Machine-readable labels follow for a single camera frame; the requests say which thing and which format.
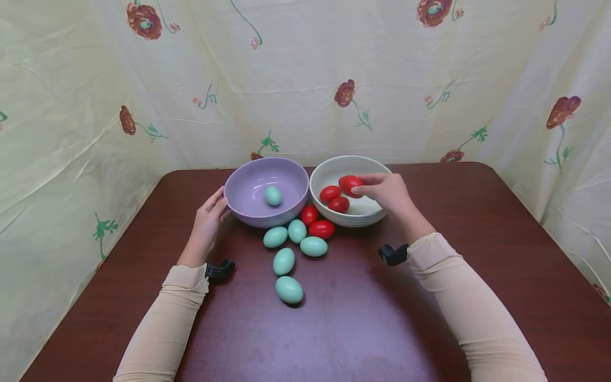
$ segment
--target long sleeve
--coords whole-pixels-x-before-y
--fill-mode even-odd
[[[435,296],[467,356],[472,381],[547,381],[505,306],[441,234],[431,233],[409,247],[408,264]]]
[[[140,322],[113,382],[172,382],[208,293],[206,265],[173,266]]]

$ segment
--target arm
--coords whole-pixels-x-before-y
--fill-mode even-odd
[[[408,264],[435,296],[467,356],[472,381],[547,381],[511,314],[441,234],[416,240],[408,249]]]
[[[518,325],[484,280],[435,231],[398,174],[361,175],[352,192],[377,201],[401,226],[408,264],[431,292],[465,352],[475,382],[546,381]]]
[[[197,210],[189,241],[140,322],[113,382],[172,382],[182,360],[193,321],[208,293],[206,258],[227,217],[223,187]]]
[[[125,350],[113,382],[172,382],[208,293],[206,265],[175,265]]]

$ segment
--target brown table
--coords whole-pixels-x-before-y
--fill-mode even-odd
[[[390,168],[505,303],[551,381],[608,380],[611,309],[492,169]],[[186,243],[195,210],[230,173],[166,175],[22,381],[111,380]],[[296,251],[293,276],[306,293],[296,309],[276,296],[264,230],[231,220],[210,260],[228,257],[237,269],[206,297],[177,381],[469,379],[431,295],[406,266],[385,266],[377,255],[384,243],[404,242],[390,219],[338,229],[318,260]]]

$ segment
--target floral curtain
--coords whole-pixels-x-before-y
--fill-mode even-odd
[[[262,156],[485,163],[611,301],[607,1],[10,1],[0,26],[2,381],[164,174]]]

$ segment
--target person's left hand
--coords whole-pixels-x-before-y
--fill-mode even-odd
[[[191,236],[177,265],[196,268],[206,262],[208,253],[214,248],[219,226],[231,214],[227,209],[227,198],[223,197],[223,188],[219,188],[197,210]]]

